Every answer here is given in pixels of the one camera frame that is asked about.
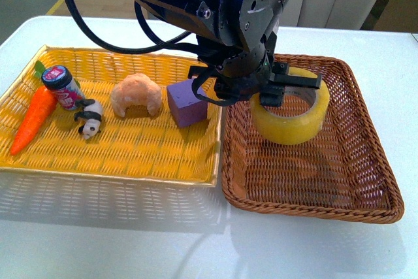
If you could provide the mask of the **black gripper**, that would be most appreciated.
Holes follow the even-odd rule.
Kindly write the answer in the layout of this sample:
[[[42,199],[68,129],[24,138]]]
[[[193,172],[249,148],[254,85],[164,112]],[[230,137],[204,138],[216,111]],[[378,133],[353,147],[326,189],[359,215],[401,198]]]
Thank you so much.
[[[213,48],[215,54],[199,59],[206,67],[192,66],[188,78],[192,79],[191,90],[197,99],[211,101],[199,92],[209,79],[215,78],[214,91],[218,101],[247,101],[259,94],[264,107],[281,107],[285,86],[319,89],[322,77],[306,69],[291,67],[285,62],[274,62],[277,35],[272,32],[263,36],[255,48],[249,51],[233,46],[223,46],[214,41],[197,37],[198,46]]]

